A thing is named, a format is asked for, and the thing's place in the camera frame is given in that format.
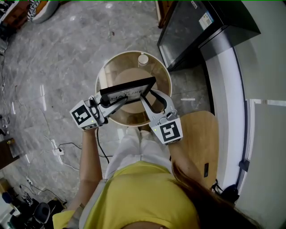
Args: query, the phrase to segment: white cable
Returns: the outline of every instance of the white cable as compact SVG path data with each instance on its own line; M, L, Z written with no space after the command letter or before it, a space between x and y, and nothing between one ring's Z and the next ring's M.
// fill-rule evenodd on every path
M59 160L61 161L61 163L62 163L63 165L66 165L66 166L68 166L68 167L71 167L71 168L72 168L73 170L75 170L75 171L79 171L79 170L75 169L74 167L72 167L71 165L67 165L67 164L63 163L63 161L62 161L60 155L58 155L58 157L59 157Z

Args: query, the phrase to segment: black picture frame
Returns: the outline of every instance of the black picture frame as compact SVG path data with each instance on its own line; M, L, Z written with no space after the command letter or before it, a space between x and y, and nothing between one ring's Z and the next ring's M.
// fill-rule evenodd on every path
M131 82L124 83L124 84L115 85L115 86L108 87L105 89L100 89L99 91L101 94L101 102L105 105L110 104L110 100L109 100L110 94L114 94L120 91L132 89L132 88L142 87L142 86L146 86L146 89L140 94L143 96L146 96L149 93L150 89L155 84L155 82L156 82L156 78L152 76L152 77L141 79L141 80L136 80L136 81L131 81ZM140 101L140 97L138 99L127 101L126 104L137 102L137 101Z

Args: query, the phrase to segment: wall socket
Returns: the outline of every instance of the wall socket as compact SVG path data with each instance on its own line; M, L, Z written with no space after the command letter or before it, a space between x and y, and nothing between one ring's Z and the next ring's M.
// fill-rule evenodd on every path
M33 185L33 182L31 181L31 179L29 177L26 177L26 180L29 183L29 185Z

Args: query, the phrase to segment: glass table top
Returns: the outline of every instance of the glass table top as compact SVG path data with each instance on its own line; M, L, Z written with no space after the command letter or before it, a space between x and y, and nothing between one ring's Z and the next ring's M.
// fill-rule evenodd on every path
M124 52L113 57L102 67L97 76L95 92L152 76L156 78L156 83L152 88L171 96L170 75L157 58L140 51ZM156 112L163 110L163 105L150 92L146 98ZM110 119L126 126L142 126L150 122L141 101L122 106L110 116Z

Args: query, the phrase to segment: long brown hair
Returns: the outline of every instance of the long brown hair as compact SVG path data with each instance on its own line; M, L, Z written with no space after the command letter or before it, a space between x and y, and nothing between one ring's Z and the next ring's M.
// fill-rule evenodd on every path
M175 163L172 165L172 170L176 178L174 182L185 192L198 212L201 229L261 228L256 221L239 212L197 181L186 176Z

